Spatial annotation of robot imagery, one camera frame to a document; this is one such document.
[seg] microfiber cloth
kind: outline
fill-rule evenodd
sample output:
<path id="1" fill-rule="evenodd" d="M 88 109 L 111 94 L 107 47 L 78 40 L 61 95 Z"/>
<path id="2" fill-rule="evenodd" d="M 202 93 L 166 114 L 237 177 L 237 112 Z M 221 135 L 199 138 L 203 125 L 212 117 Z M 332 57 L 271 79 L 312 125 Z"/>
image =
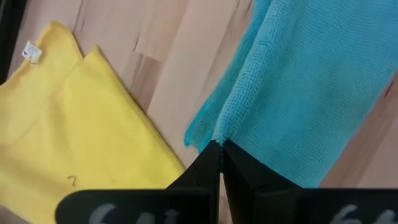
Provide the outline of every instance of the microfiber cloth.
<path id="1" fill-rule="evenodd" d="M 398 66 L 396 0 L 255 0 L 218 86 L 185 133 L 231 139 L 302 187 L 318 187 Z"/>
<path id="2" fill-rule="evenodd" d="M 62 198 L 85 189 L 164 189 L 184 167 L 97 47 L 81 55 L 50 23 L 0 86 L 0 204 L 55 223 Z"/>

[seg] yellow microfiber cloth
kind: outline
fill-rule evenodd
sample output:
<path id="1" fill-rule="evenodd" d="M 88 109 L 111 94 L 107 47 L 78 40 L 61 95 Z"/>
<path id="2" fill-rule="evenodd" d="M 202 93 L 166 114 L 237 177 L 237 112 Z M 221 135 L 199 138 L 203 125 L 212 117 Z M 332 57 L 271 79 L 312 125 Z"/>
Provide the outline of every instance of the yellow microfiber cloth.
<path id="1" fill-rule="evenodd" d="M 55 223 L 62 198 L 83 189 L 161 189 L 183 165 L 131 99 L 97 47 L 81 56 L 52 22 L 0 86 L 0 204 Z"/>

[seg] blue microfiber cloth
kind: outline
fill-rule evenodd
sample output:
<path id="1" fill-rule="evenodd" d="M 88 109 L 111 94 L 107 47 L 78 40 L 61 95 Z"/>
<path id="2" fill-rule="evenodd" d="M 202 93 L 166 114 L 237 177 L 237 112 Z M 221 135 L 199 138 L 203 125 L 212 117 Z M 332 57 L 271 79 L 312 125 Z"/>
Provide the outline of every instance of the blue microfiber cloth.
<path id="1" fill-rule="evenodd" d="M 255 0 L 225 75 L 185 134 L 231 139 L 317 187 L 398 66 L 397 0 Z"/>

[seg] white tag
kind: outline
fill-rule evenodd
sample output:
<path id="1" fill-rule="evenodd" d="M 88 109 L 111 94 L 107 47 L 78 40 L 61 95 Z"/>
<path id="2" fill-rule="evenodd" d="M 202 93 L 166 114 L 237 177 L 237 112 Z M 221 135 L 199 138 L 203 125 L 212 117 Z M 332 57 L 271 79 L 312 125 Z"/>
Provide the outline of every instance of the white tag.
<path id="1" fill-rule="evenodd" d="M 27 42 L 26 46 L 24 48 L 24 51 L 22 51 L 22 56 L 26 58 L 27 60 L 30 60 L 31 65 L 37 64 L 37 61 L 39 61 L 40 56 L 42 55 L 42 51 L 35 47 L 31 42 Z"/>

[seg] wooden surface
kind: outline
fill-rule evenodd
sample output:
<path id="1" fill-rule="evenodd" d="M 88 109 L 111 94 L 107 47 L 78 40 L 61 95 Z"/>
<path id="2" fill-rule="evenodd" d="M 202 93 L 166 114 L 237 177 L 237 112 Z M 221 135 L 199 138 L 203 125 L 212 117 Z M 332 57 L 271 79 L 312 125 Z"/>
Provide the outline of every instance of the wooden surface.
<path id="1" fill-rule="evenodd" d="M 189 166 L 197 153 L 183 145 L 183 134 L 231 60 L 252 6 L 252 0 L 28 0 L 11 71 L 22 62 L 27 40 L 35 40 L 48 22 L 61 22 L 84 54 L 99 45 Z M 398 89 L 392 85 L 322 187 L 398 187 L 397 118 Z M 220 197 L 220 223 L 231 223 L 224 190 Z M 4 213 L 0 223 L 14 223 Z"/>

